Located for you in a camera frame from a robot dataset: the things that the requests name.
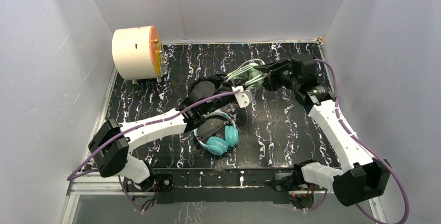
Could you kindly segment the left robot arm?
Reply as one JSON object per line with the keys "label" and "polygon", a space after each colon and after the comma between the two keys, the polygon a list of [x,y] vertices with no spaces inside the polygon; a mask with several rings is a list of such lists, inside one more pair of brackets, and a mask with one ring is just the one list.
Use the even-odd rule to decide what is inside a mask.
{"label": "left robot arm", "polygon": [[90,159],[102,178],[122,176],[149,191],[155,185],[153,170],[130,152],[157,139],[198,128],[208,114],[236,103],[245,89],[222,75],[199,78],[189,86],[187,97],[163,114],[125,123],[106,120],[88,144]]}

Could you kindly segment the green headphones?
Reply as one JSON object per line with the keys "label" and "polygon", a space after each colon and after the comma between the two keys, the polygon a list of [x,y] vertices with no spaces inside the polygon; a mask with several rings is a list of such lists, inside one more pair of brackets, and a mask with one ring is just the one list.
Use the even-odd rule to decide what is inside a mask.
{"label": "green headphones", "polygon": [[257,65],[257,63],[251,63],[244,71],[237,75],[238,79],[245,80],[245,86],[253,89],[258,89],[261,87],[265,79],[265,75],[263,73],[254,69],[254,67]]}

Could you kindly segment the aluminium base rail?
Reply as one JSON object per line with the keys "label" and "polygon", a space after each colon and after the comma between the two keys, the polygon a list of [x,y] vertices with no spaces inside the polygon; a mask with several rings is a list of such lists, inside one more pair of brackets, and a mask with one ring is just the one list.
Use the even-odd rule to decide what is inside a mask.
{"label": "aluminium base rail", "polygon": [[62,223],[275,222],[291,210],[301,222],[365,223],[357,208],[342,206],[330,190],[293,182],[286,168],[160,168],[143,190],[127,179],[89,170],[74,179]]}

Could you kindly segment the cream cylindrical drum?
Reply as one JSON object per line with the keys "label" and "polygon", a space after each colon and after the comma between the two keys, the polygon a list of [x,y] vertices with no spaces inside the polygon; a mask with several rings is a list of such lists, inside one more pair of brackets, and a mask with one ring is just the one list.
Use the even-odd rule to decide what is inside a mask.
{"label": "cream cylindrical drum", "polygon": [[163,45],[155,26],[115,30],[111,52],[119,75],[126,81],[162,80]]}

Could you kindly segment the teal cat-ear headphones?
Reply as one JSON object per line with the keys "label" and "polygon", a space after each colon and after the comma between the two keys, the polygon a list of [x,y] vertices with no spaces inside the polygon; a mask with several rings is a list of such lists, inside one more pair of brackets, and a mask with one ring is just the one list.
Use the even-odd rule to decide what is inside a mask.
{"label": "teal cat-ear headphones", "polygon": [[220,117],[224,122],[210,131],[199,134],[199,129],[193,130],[196,144],[210,152],[214,156],[222,156],[230,148],[234,148],[239,143],[239,129],[235,120],[226,112],[216,110],[205,116],[205,119],[211,117]]}

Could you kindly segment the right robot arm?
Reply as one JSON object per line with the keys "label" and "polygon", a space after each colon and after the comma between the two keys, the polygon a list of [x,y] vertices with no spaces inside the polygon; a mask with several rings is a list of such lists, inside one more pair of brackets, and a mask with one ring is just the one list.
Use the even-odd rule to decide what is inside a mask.
{"label": "right robot arm", "polygon": [[296,101],[321,128],[340,161],[340,168],[324,166],[315,160],[295,164],[292,180],[298,189],[318,185],[332,191],[344,206],[384,194],[391,175],[388,163],[355,141],[356,134],[344,124],[343,114],[336,106],[336,94],[319,77],[317,59],[312,55],[294,55],[258,65],[256,70],[266,76],[265,89],[276,91],[284,87],[294,93]]}

